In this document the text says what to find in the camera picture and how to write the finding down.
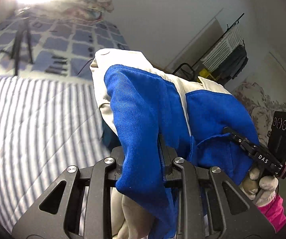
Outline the right hand in beige glove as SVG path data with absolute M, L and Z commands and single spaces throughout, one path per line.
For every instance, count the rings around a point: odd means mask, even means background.
M 253 166 L 239 188 L 257 207 L 265 207 L 276 198 L 278 184 L 275 176 L 264 176 L 258 166 Z

